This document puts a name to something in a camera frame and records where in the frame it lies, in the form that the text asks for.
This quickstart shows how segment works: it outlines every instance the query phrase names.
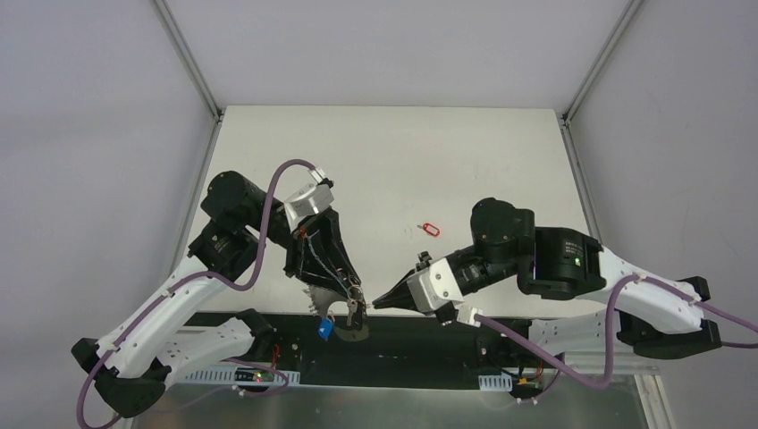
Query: metal frame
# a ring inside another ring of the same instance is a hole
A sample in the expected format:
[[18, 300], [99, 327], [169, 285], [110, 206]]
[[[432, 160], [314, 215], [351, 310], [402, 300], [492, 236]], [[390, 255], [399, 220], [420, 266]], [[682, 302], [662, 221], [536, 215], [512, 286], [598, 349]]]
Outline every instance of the metal frame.
[[221, 118], [221, 108], [218, 106], [218, 103], [216, 103], [211, 88], [208, 87], [206, 78], [203, 77], [198, 62], [195, 61], [195, 56], [192, 55], [192, 51], [190, 51], [190, 47], [187, 45], [187, 40], [181, 34], [179, 24], [177, 24], [176, 20], [173, 18], [171, 9], [168, 7], [165, 0], [153, 0], [152, 4], [155, 8], [158, 20], [164, 26], [166, 36], [171, 42], [173, 49], [176, 51], [177, 56], [179, 56], [181, 64], [184, 65], [184, 69], [187, 71], [189, 80], [195, 85], [195, 89], [198, 90], [200, 97], [202, 97], [203, 101], [206, 103], [208, 112], [216, 122], [219, 122]]
[[590, 71], [585, 76], [582, 84], [579, 86], [579, 91], [574, 95], [574, 99], [571, 100], [571, 104], [568, 106], [568, 110], [563, 115], [563, 119], [568, 126], [571, 125], [571, 121], [574, 116], [577, 115], [579, 108], [585, 102], [589, 91], [593, 88], [594, 84], [600, 78], [605, 66], [608, 65], [611, 56], [616, 51], [616, 47], [619, 45], [621, 38], [626, 34], [629, 25], [632, 23], [637, 14], [642, 10], [642, 6], [647, 3], [647, 0], [628, 0], [624, 12], [621, 13], [619, 20], [616, 21], [616, 25], [613, 26], [610, 35], [605, 40], [605, 43], [600, 49], [600, 53], [594, 59]]
[[650, 429], [677, 429], [669, 399], [659, 375], [635, 375], [640, 402]]
[[[574, 98], [572, 99], [569, 108], [561, 116], [562, 120], [560, 121], [561, 134], [564, 139], [571, 171], [574, 174], [581, 205], [585, 213], [587, 227], [590, 231], [590, 234], [598, 240], [601, 240], [601, 233], [598, 226], [597, 217], [595, 215], [595, 203], [588, 186], [588, 181], [585, 176], [585, 170], [581, 162], [580, 155], [571, 136], [571, 122], [581, 108], [582, 104], [587, 99], [591, 89], [594, 87], [594, 84], [602, 75], [602, 71], [609, 63], [612, 55], [619, 45], [620, 40], [627, 32], [630, 23], [639, 14], [642, 6], [645, 3], [646, 0], [628, 1], [623, 13], [617, 20], [600, 53], [595, 58], [592, 66], [589, 69], [589, 72], [587, 73]], [[221, 129], [223, 111], [215, 101], [213, 93], [208, 86], [203, 73], [199, 69], [194, 56], [192, 55], [186, 39], [181, 34], [179, 25], [174, 19], [168, 4], [165, 0], [152, 0], [152, 4], [155, 8], [157, 18], [164, 26], [166, 36], [171, 41], [172, 46], [174, 47], [180, 61], [182, 62], [182, 65], [187, 71], [190, 81], [192, 81], [193, 85], [198, 91], [198, 94], [203, 99], [211, 117], [215, 120], [213, 132], [208, 141], [208, 146], [203, 156], [201, 165], [199, 166], [198, 176], [195, 186], [192, 190], [192, 198], [189, 202], [187, 215], [182, 220], [181, 236], [179, 237], [173, 256], [173, 269], [181, 259], [186, 241], [189, 237], [191, 220], [194, 217], [194, 214], [196, 212], [195, 207], [202, 194], [203, 183], [205, 181], [208, 166], [210, 165], [210, 160]], [[615, 369], [617, 371], [620, 370], [620, 374], [635, 374], [640, 400], [643, 404], [645, 416], [648, 420], [648, 425], [651, 428], [675, 429], [676, 424], [673, 421], [670, 406], [661, 383], [661, 378], [657, 375], [657, 367], [652, 365], [650, 361], [639, 359], [636, 356], [626, 356], [626, 354], [622, 354], [620, 357], [621, 360], [619, 361], [619, 359], [617, 359], [617, 365]], [[567, 363], [575, 366], [577, 370], [582, 373], [598, 374], [602, 371], [602, 356], [596, 353], [571, 353], [567, 356]], [[122, 420], [116, 427], [122, 429], [131, 428], [131, 419]]]

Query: keychain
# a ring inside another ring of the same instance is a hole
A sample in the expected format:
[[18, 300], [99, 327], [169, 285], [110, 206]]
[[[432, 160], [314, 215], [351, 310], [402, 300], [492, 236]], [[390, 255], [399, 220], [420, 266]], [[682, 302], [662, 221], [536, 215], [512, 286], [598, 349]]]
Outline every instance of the keychain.
[[318, 325], [318, 336], [328, 340], [329, 335], [332, 334], [332, 329], [334, 329], [334, 313], [330, 310], [329, 314], [321, 319], [321, 324]]

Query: wire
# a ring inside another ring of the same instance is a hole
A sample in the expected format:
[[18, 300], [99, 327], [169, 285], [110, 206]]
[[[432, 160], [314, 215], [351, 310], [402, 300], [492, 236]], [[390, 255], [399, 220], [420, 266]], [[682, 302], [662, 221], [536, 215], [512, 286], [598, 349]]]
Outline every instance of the wire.
[[[734, 322], [735, 324], [739, 324], [755, 333], [758, 333], [758, 325], [752, 324], [746, 321], [745, 319], [742, 319], [735, 315], [730, 315], [729, 313], [719, 310], [718, 308], [711, 306], [710, 304], [706, 304], [701, 301], [695, 301], [693, 297], [691, 297], [690, 295], [686, 294], [685, 292], [673, 286], [668, 285], [666, 282], [658, 280], [654, 277], [646, 277], [642, 279], [637, 275], [627, 275], [627, 276], [622, 277], [616, 283], [616, 285], [613, 286], [613, 289], [611, 291], [611, 296], [608, 298], [608, 307], [605, 313], [605, 369], [603, 370], [603, 373], [602, 373], [602, 379], [600, 381], [595, 381], [581, 375], [570, 366], [564, 364], [563, 362], [559, 361], [557, 358], [551, 356], [551, 354], [545, 351], [545, 349], [537, 346], [532, 341], [527, 340], [526, 338], [519, 335], [517, 332], [513, 331], [509, 327], [499, 324], [495, 322], [493, 319], [486, 317], [484, 315], [474, 315], [474, 320], [476, 320], [477, 322], [480, 322], [481, 324], [489, 326], [490, 328], [494, 329], [497, 332], [506, 334], [506, 336], [508, 336], [509, 339], [516, 342], [519, 346], [531, 351], [532, 353], [537, 355], [539, 358], [541, 358], [548, 364], [554, 366], [556, 369], [561, 370], [561, 372], [566, 373], [566, 375], [582, 383], [584, 386], [587, 386], [592, 389], [605, 389], [611, 384], [611, 378], [613, 376], [613, 358], [614, 358], [613, 311], [616, 309], [616, 301], [619, 300], [619, 294], [621, 293], [621, 291], [624, 289], [624, 287], [627, 284], [629, 284], [630, 282], [639, 282], [639, 281], [648, 282], [652, 285], [658, 286], [676, 295], [677, 297], [683, 299], [684, 301], [691, 303], [691, 305], [698, 306], [706, 311], [714, 313], [715, 315], [723, 317], [729, 320], [730, 322]], [[732, 348], [738, 348], [738, 349], [758, 349], [758, 343], [724, 341], [722, 342], [722, 345], [724, 345], [725, 347], [732, 347]]]
[[[250, 276], [250, 280], [243, 284], [239, 285], [236, 284], [226, 277], [220, 275], [219, 273], [214, 273], [212, 271], [203, 271], [199, 273], [190, 274], [187, 277], [184, 277], [183, 279], [176, 282], [173, 286], [167, 289], [168, 296], [172, 296], [173, 293], [175, 293], [179, 288], [186, 285], [189, 282], [192, 282], [193, 280], [199, 279], [201, 277], [207, 277], [207, 278], [214, 278], [218, 280], [219, 282], [225, 284], [226, 286], [238, 290], [238, 291], [244, 291], [249, 290], [253, 287], [253, 285], [256, 283], [258, 277], [261, 273], [261, 268], [263, 268], [263, 257], [265, 253], [265, 239], [268, 235], [268, 223], [269, 219], [271, 218], [271, 207], [274, 204], [274, 191], [276, 190], [276, 185], [279, 183], [279, 179], [282, 177], [282, 174], [285, 170], [292, 167], [293, 165], [302, 165], [304, 167], [307, 167], [309, 170], [315, 170], [316, 166], [309, 163], [308, 161], [304, 161], [302, 159], [291, 159], [282, 165], [279, 166], [279, 168], [276, 169], [274, 172], [274, 175], [271, 177], [271, 181], [268, 184], [268, 192], [265, 195], [265, 201], [263, 204], [263, 215], [261, 216], [261, 226], [260, 226], [260, 234], [258, 237], [258, 249], [256, 254], [256, 263], [255, 268], [253, 270], [253, 274]], [[156, 298], [153, 302], [151, 302], [147, 307], [145, 307], [144, 310], [142, 310], [137, 317], [134, 318], [134, 320], [126, 326], [119, 335], [115, 341], [114, 346], [118, 348], [121, 343], [123, 343], [124, 340], [129, 336], [129, 334], [134, 331], [134, 329], [149, 315], [158, 305], [160, 305], [164, 300], [166, 299], [165, 295], [160, 295], [158, 298]], [[89, 371], [89, 374], [87, 374], [87, 379], [84, 381], [84, 384], [81, 386], [81, 390], [79, 392], [79, 398], [76, 402], [76, 421], [79, 424], [79, 427], [81, 429], [108, 429], [109, 427], [115, 425], [120, 419], [121, 416], [114, 417], [110, 422], [106, 423], [102, 426], [90, 426], [87, 424], [87, 421], [84, 418], [84, 400], [87, 398], [87, 391], [89, 390], [89, 386], [92, 384], [92, 382], [95, 380], [95, 376], [100, 371], [100, 369], [103, 367], [105, 362], [113, 355], [114, 351], [112, 349], [109, 349], [106, 351], [103, 356], [95, 363], [95, 365], [92, 367], [92, 369]]]
[[274, 344], [271, 356], [271, 368], [276, 368], [276, 359], [279, 357], [279, 344]]
[[[559, 354], [559, 355], [557, 356], [557, 358], [558, 358], [558, 360], [559, 360], [560, 362], [563, 362], [563, 358], [564, 358], [565, 356], [566, 356], [566, 355], [565, 355], [564, 353], [561, 353], [561, 354]], [[539, 395], [537, 395], [537, 396], [535, 396], [535, 397], [533, 397], [533, 398], [532, 398], [532, 401], [533, 401], [533, 403], [534, 403], [535, 405], [537, 405], [537, 401], [538, 401], [538, 400], [540, 400], [540, 399], [541, 399], [541, 398], [542, 398], [542, 397], [543, 397], [543, 396], [544, 396], [544, 395], [545, 395], [545, 394], [546, 394], [548, 391], [550, 391], [550, 390], [551, 390], [551, 389], [552, 389], [552, 388], [555, 386], [555, 383], [558, 381], [558, 377], [560, 377], [560, 375], [561, 375], [561, 374], [563, 374], [563, 373], [562, 373], [562, 372], [561, 372], [561, 370], [559, 369], [559, 370], [558, 370], [558, 371], [555, 373], [555, 376], [552, 378], [552, 380], [550, 380], [550, 383], [547, 385], [547, 387], [545, 387], [545, 388], [544, 388], [544, 390], [543, 390], [543, 391], [542, 391], [542, 392], [541, 392]]]

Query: white wall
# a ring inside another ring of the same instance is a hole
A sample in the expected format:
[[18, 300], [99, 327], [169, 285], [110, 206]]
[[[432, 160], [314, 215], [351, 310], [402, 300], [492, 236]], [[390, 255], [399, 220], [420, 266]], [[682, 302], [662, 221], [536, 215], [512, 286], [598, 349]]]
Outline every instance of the white wall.
[[226, 105], [565, 110], [627, 0], [169, 0]]
[[31, 3], [0, 1], [0, 426], [67, 428], [69, 349], [165, 274], [211, 120], [147, 0]]
[[[607, 245], [758, 320], [758, 3], [648, 2], [574, 122]], [[720, 323], [722, 337], [756, 341]], [[682, 428], [754, 427], [758, 353], [662, 364]]]

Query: black bracket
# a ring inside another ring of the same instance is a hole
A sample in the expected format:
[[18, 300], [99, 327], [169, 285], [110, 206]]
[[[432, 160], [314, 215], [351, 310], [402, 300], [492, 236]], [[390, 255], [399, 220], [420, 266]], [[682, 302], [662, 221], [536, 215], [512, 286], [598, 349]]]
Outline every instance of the black bracket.
[[638, 356], [652, 359], [681, 359], [721, 347], [719, 326], [702, 320], [701, 330], [689, 333], [663, 333], [646, 321], [619, 311], [619, 341], [632, 346]]

